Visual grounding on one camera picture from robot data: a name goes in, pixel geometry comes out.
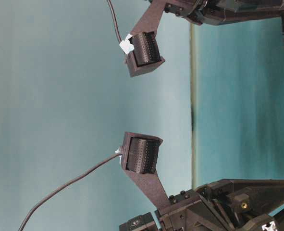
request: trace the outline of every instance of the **teal backdrop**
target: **teal backdrop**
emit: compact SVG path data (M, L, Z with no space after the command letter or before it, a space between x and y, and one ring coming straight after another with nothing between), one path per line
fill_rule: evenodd
M195 26L194 184L284 179L284 46L279 18Z
M113 0L124 38L148 7ZM130 78L105 0L0 0L0 231L122 144L161 137L168 194L191 187L189 23L164 15L166 63ZM113 160L39 208L26 231L116 231L155 207Z

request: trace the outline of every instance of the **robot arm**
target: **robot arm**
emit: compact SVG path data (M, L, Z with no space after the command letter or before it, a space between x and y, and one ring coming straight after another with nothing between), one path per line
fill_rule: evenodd
M130 76L146 74L165 62L156 42L163 12L173 13L190 23L224 25L281 17L284 34L284 0L149 0L142 18L130 32L134 50L126 55Z
M160 231L284 231L284 180L220 180L167 198L158 178L158 137L125 133L122 169L158 209ZM150 213L120 231L158 231Z

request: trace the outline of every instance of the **black plastic part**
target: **black plastic part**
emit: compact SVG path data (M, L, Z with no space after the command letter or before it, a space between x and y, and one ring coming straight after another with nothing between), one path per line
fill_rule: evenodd
M159 145L158 140L133 138L129 149L127 169L139 174L154 174Z
M137 66L145 66L161 61L154 32L143 32L132 37Z
M158 231L158 228L151 213L146 213L120 225L119 231Z
M168 207L170 205L170 201L167 198L166 192L158 178L157 171L155 171L154 173L138 174L135 171L128 169L128 165L131 165L131 163L135 162L135 159L129 160L129 153L131 155L138 155L138 153L132 152L134 150L134 145L132 146L132 140L134 139L154 142L158 147L150 148L151 151L149 151L149 154L156 156L157 156L156 149L159 148L163 140L155 136L126 132L123 139L123 145L120 148L123 154L121 160L121 166L122 169L125 171L125 173L128 175L128 177L130 177L130 179L140 188L140 190L155 205L157 209ZM151 165L153 166L152 169L155 168L155 164L156 160L154 161L153 159L153 161L151 161Z

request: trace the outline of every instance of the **white tape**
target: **white tape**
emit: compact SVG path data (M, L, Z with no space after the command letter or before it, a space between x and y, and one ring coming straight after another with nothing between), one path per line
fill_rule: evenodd
M267 224L263 225L262 230L263 231L277 231L276 224L274 221L271 221L269 224L270 226Z
M120 149L120 147L115 151L115 154L119 154L119 153L121 153L121 149ZM121 164L122 163L122 156L123 155L120 155L119 156L119 158L120 158L120 160L119 160L119 164Z
M130 38L132 38L132 35L128 34L125 40L123 40L119 46L122 48L125 54L129 54L131 51L134 50L134 45L131 44Z

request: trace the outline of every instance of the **wire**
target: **wire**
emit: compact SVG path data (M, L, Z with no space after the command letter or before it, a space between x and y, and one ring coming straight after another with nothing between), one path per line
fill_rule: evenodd
M32 214L35 212L36 209L38 209L43 203L45 203L47 200L49 200L51 197L53 197L55 194L59 193L61 190L63 190L64 188L68 187L69 185L77 182L78 180L86 177L89 173L91 173L92 171L94 171L95 169L97 169L98 167L104 165L105 163L109 162L110 160L121 156L122 154L115 152L114 155L110 156L109 158L103 160L102 162L96 164L94 167L90 168L89 170L87 170L85 173L83 173L82 175L73 178L72 180L68 181L67 183L61 185L60 187L58 187L56 190L54 190L53 192L51 192L50 194L48 194L47 196L45 196L41 201L39 201L26 215L25 219L23 220L20 228L18 231L22 231L26 225L26 223L28 222L28 220L30 219L30 217L32 216Z
M117 19L116 19L116 15L115 15L115 12L114 12L114 9L113 9L113 5L111 3L111 0L107 0L107 2L108 2L108 5L110 7L110 10L111 10L112 19L113 19L114 28L115 28L115 34L116 34L118 43L121 43L122 39L121 39L121 36L119 34L118 25L117 25Z

